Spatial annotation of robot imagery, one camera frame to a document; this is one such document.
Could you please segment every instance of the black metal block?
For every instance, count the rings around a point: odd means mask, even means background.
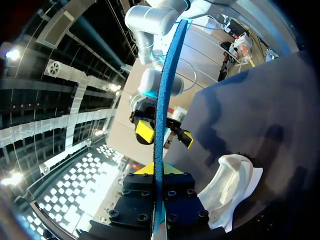
[[[148,198],[120,197],[109,212],[113,224],[136,228],[151,228],[154,202]]]
[[[80,234],[78,240],[150,240],[150,229],[131,229],[90,221],[89,232]]]
[[[153,175],[127,174],[123,180],[123,188],[128,190],[151,191]]]
[[[170,216],[177,216],[174,224],[168,221],[168,225],[172,228],[205,228],[208,229],[208,215],[203,216],[205,210],[198,197],[177,197],[176,199],[164,200],[165,215],[170,220]]]
[[[195,180],[190,173],[164,175],[164,190],[166,192],[175,190],[179,193],[194,188]]]

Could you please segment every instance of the ventilation duct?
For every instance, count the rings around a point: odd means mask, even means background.
[[[71,25],[95,2],[95,0],[69,1],[50,19],[36,41],[56,49]]]

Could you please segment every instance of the blue sponge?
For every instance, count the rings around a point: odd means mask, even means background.
[[[171,88],[175,78],[178,61],[181,49],[186,36],[188,21],[182,20],[173,36],[171,45],[167,52],[162,74],[159,90],[156,97],[156,113],[155,113],[155,136],[154,136],[154,175],[155,175],[155,204],[154,204],[154,222],[153,232],[157,232],[159,225],[163,220],[163,179],[164,179],[164,165],[163,165],[163,147],[165,126],[169,107],[169,100],[171,95]]]

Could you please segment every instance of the table surface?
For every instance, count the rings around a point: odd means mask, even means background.
[[[233,216],[236,228],[274,201],[294,201],[319,171],[320,88],[305,52],[275,59],[209,86],[194,96],[181,127],[190,149],[171,143],[164,161],[190,172],[199,193],[215,175],[218,158],[249,155],[263,174]]]

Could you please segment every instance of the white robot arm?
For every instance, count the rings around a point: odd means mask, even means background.
[[[166,35],[189,6],[189,0],[159,0],[157,7],[133,6],[129,9],[124,21],[134,34],[143,65],[154,60],[154,35]]]

